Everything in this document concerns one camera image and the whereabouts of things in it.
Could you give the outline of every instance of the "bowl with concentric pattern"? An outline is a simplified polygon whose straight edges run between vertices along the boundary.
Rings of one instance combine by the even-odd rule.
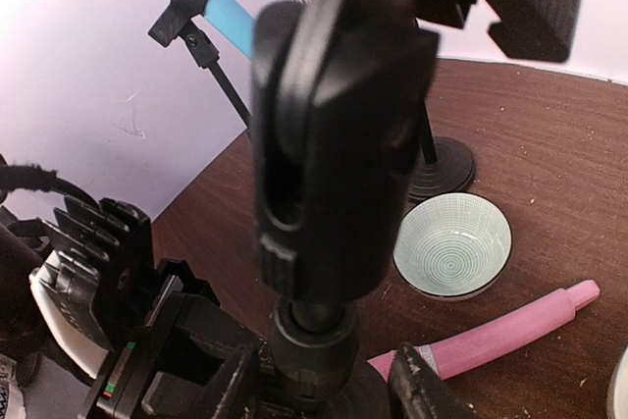
[[[493,284],[511,246],[510,226],[492,202],[470,193],[447,193],[405,216],[393,257],[401,276],[421,293],[461,300]]]
[[[607,416],[608,419],[628,419],[628,350],[624,352],[610,380]]]

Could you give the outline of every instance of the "pink object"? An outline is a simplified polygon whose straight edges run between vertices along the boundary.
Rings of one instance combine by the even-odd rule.
[[[468,372],[540,339],[564,326],[600,295],[600,287],[587,280],[560,288],[490,323],[430,345],[417,347],[424,360],[443,380]],[[369,363],[388,379],[394,350]]]

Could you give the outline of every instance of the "dark brown tabletop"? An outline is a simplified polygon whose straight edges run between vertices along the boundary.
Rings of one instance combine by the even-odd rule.
[[[594,279],[602,295],[555,333],[448,383],[486,418],[603,418],[628,344],[628,88],[515,66],[441,61],[435,134],[467,143],[470,191],[505,214],[503,275],[467,301],[426,299],[392,266],[360,301],[361,353],[463,332],[556,288]],[[157,256],[186,258],[225,309],[264,335],[274,296],[252,263],[250,144],[238,138],[154,225]]]

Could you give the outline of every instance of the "black stand base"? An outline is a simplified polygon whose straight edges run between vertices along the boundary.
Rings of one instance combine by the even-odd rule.
[[[408,200],[422,203],[443,193],[465,191],[475,176],[475,161],[471,149],[450,137],[434,139],[438,161],[426,164],[421,153],[416,170],[410,178]]]

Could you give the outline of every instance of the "microphone stand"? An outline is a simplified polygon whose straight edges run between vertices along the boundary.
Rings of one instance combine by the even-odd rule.
[[[170,5],[159,17],[148,35],[164,47],[168,47],[176,38],[181,38],[196,65],[207,69],[214,76],[235,111],[246,125],[246,132],[251,121],[251,114],[244,105],[231,81],[218,61],[220,52],[211,39],[194,24],[192,19],[201,15],[208,0],[171,0]]]
[[[466,191],[475,176],[471,149],[451,137],[434,137],[425,100],[420,103],[419,113],[421,152],[410,179],[408,200],[419,204],[443,193]]]

